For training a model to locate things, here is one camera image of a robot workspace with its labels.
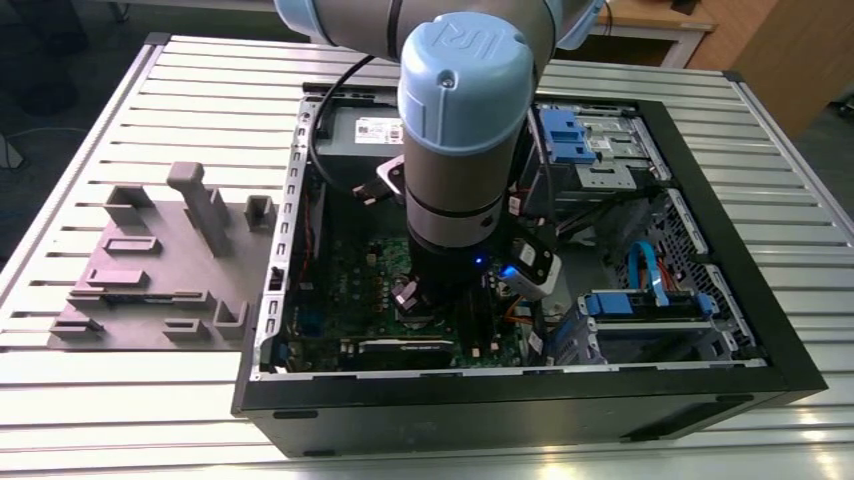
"aluminum table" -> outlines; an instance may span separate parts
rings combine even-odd
[[[555,62],[541,91],[666,104],[829,391],[677,441],[294,461],[230,414],[238,352],[45,349],[108,223],[112,186],[143,183],[152,199],[178,199],[170,164],[191,160],[226,201],[278,198],[302,84],[331,83],[360,57],[318,45],[150,37],[0,274],[0,475],[850,478],[854,228],[753,93],[718,72]],[[376,61],[354,82],[396,77]]]

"floor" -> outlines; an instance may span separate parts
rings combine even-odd
[[[84,53],[64,60],[80,92],[79,103],[60,115],[31,117],[0,93],[0,132],[5,135],[41,127],[88,129],[151,31],[304,40],[270,13],[136,5],[130,11],[130,21],[118,24],[105,4],[80,0],[76,5],[91,42]],[[0,3],[0,25],[12,20],[5,3]],[[81,140],[81,133],[59,130],[33,132],[12,140],[25,163],[16,171],[0,169],[0,266],[12,254]],[[795,143],[839,203],[854,215],[854,120],[841,119],[827,109]]]

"wires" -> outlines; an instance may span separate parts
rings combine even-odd
[[[510,323],[522,323],[523,325],[534,325],[534,321],[530,318],[520,317],[512,314],[514,309],[516,308],[516,305],[519,305],[520,301],[522,295],[516,295],[516,299],[512,301],[512,303],[510,304],[510,308],[507,308],[507,311],[504,312],[504,321]]]
[[[306,204],[306,258],[303,259],[303,269],[299,272],[299,282],[303,283],[306,272],[308,271],[308,259],[314,252],[314,242],[311,241],[311,205],[308,201],[308,194],[303,195],[303,203]]]
[[[638,256],[643,255],[643,259],[646,261],[646,273],[649,275],[649,282],[645,280],[641,283],[641,275],[638,271]],[[655,256],[655,249],[653,245],[646,240],[638,240],[631,244],[631,249],[629,250],[629,288],[647,288],[655,294],[655,302],[659,306],[670,305],[670,299],[667,298],[667,293],[665,292],[665,280],[662,278],[662,271],[659,269],[661,262]]]
[[[605,8],[607,10],[607,18],[605,20],[605,36],[610,37],[614,33],[614,10],[611,10],[611,4],[609,0],[605,0]]]
[[[516,295],[516,299],[512,301],[512,303],[510,304],[510,307],[507,308],[507,311],[504,312],[504,318],[512,317],[512,309],[516,308],[516,305],[519,305],[520,301],[522,301],[522,295]]]
[[[558,238],[573,238],[578,232],[591,227],[609,211],[623,203],[647,198],[661,192],[659,186],[651,186],[625,193],[614,193],[583,212],[578,213],[558,224]]]
[[[658,270],[662,272],[662,279],[665,280],[665,288],[670,291],[675,290],[681,292],[682,286],[679,285],[679,282],[674,278],[673,273],[670,273],[670,270],[667,269],[667,265],[665,265],[665,261],[659,258],[657,263],[658,263]]]
[[[555,183],[551,175],[551,162],[549,161],[549,146],[542,135],[542,125],[539,122],[539,115],[537,114],[537,107],[531,105],[528,109],[528,126],[531,130],[531,136],[534,137],[534,145],[537,146],[537,154],[539,156],[539,163],[543,165],[543,172],[546,174],[546,188],[549,190],[549,221],[553,225],[558,224],[558,214],[555,212]]]
[[[315,164],[318,173],[320,173],[320,176],[323,177],[323,180],[326,181],[326,183],[335,190],[338,190],[339,192],[347,195],[352,195],[351,189],[343,186],[340,183],[338,183],[335,179],[332,179],[328,170],[323,167],[323,164],[320,163],[320,157],[318,156],[318,125],[320,124],[320,118],[323,118],[323,114],[332,101],[332,97],[335,96],[336,90],[342,87],[342,85],[344,85],[344,83],[347,83],[347,80],[350,80],[350,77],[352,77],[356,74],[356,72],[362,70],[362,67],[364,67],[371,62],[371,60],[374,60],[374,58],[375,58],[374,55],[366,55],[366,57],[362,60],[359,60],[359,62],[352,67],[350,67],[350,70],[344,72],[344,74],[342,75],[342,78],[339,78],[335,84],[330,87],[330,90],[326,92],[326,96],[320,101],[320,105],[318,106],[318,111],[315,112],[315,116],[311,119],[311,127],[308,129],[311,132],[310,133],[311,136],[308,138],[308,158]]]

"white label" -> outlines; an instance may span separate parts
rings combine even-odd
[[[359,118],[356,120],[356,143],[403,145],[403,121],[399,118]]]
[[[543,339],[539,338],[539,335],[537,335],[534,332],[531,332],[531,335],[528,336],[528,345],[531,345],[531,348],[537,351],[537,353],[543,353]]]
[[[590,140],[590,148],[595,148],[599,150],[610,150],[611,142],[607,139],[603,140]]]
[[[518,197],[510,197],[510,201],[507,202],[507,209],[510,213],[519,216],[519,212],[522,210],[522,200]]]
[[[530,307],[516,307],[512,311],[514,316],[516,317],[530,317],[531,315],[531,308]]]
[[[534,260],[537,260],[537,250],[534,247],[526,243],[522,247],[522,253],[519,253],[519,260],[528,266],[534,266]]]

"open computer tower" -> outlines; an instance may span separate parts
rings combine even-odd
[[[308,162],[326,89],[306,86],[234,404],[288,456],[669,439],[826,388],[661,103],[537,97],[506,208],[537,232],[538,129],[573,230],[557,291],[526,302],[496,265],[452,308],[403,319],[403,209],[332,193]],[[336,93],[316,131],[332,173],[368,182],[399,128],[394,89]],[[639,288],[653,270],[685,308]]]

